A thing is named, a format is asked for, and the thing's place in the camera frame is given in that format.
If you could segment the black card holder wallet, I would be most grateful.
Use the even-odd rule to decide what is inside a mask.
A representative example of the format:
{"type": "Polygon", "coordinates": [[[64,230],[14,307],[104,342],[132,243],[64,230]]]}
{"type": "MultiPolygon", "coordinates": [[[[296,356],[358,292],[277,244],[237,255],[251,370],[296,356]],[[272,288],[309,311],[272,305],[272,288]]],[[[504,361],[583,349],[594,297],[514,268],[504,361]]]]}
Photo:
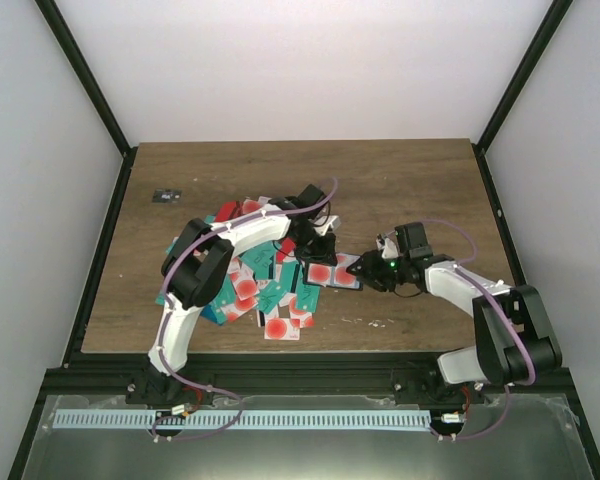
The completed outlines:
{"type": "MultiPolygon", "coordinates": [[[[306,268],[305,268],[305,271],[304,271],[303,280],[304,280],[304,282],[305,282],[306,284],[311,284],[311,283],[309,283],[309,282],[307,281],[307,270],[308,270],[308,266],[309,266],[310,264],[311,264],[311,263],[307,263],[307,264],[306,264],[306,268]]],[[[326,265],[326,266],[331,266],[331,267],[333,268],[333,272],[332,272],[332,278],[331,278],[331,284],[330,284],[330,285],[327,285],[327,286],[321,286],[321,285],[319,285],[319,286],[320,286],[320,287],[325,287],[325,288],[334,288],[334,289],[353,290],[353,289],[347,289],[347,288],[340,288],[340,287],[338,287],[338,286],[336,286],[336,285],[335,285],[335,283],[334,283],[334,270],[335,270],[335,267],[336,267],[336,265],[335,265],[335,266],[326,265]]],[[[359,287],[358,289],[355,289],[355,290],[353,290],[353,291],[360,291],[360,290],[362,290],[362,289],[363,289],[363,285],[362,285],[362,283],[361,283],[360,281],[359,281],[359,283],[360,283],[360,287],[359,287]]]]}

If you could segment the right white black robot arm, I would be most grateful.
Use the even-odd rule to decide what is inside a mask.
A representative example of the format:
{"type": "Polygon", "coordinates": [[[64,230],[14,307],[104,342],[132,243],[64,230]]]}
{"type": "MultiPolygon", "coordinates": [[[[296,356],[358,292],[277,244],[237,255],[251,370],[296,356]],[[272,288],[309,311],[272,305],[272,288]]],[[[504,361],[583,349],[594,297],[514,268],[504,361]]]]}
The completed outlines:
{"type": "Polygon", "coordinates": [[[412,222],[377,236],[376,248],[347,267],[376,291],[394,293],[411,284],[471,317],[475,344],[440,355],[438,368],[424,378],[425,393],[438,403],[451,400],[460,384],[469,382],[532,385],[563,363],[539,291],[484,278],[465,267],[471,260],[436,255],[425,224],[412,222]]]}

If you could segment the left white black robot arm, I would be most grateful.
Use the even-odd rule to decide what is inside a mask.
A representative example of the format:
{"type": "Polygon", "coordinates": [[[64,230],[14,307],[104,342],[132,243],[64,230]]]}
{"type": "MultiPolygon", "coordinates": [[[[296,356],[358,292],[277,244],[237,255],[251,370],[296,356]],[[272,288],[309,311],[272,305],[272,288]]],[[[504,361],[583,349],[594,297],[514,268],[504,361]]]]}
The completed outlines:
{"type": "Polygon", "coordinates": [[[310,184],[297,196],[274,198],[234,219],[208,223],[195,218],[187,223],[161,267],[163,314],[148,353],[155,372],[148,388],[158,401],[171,404],[183,395],[185,381],[177,372],[187,363],[189,342],[201,312],[220,292],[235,257],[266,242],[289,238],[296,259],[337,264],[339,218],[319,216],[336,190],[333,187],[324,193],[310,184]]]}

